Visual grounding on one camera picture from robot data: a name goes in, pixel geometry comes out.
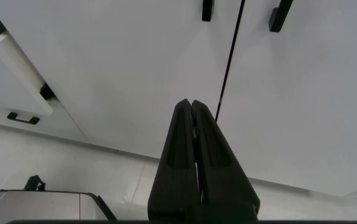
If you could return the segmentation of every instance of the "white cabinet door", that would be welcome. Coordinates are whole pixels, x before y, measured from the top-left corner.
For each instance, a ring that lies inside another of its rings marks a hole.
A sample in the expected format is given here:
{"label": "white cabinet door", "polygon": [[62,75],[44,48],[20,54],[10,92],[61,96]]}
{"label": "white cabinet door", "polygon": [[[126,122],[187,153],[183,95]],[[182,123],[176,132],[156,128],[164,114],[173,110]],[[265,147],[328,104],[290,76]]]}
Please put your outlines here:
{"label": "white cabinet door", "polygon": [[240,0],[0,0],[0,20],[92,144],[160,157],[184,98],[215,113]]}
{"label": "white cabinet door", "polygon": [[246,0],[218,124],[249,177],[357,190],[357,1]]}
{"label": "white cabinet door", "polygon": [[35,89],[24,57],[11,37],[0,35],[0,107],[50,115],[53,109]]}

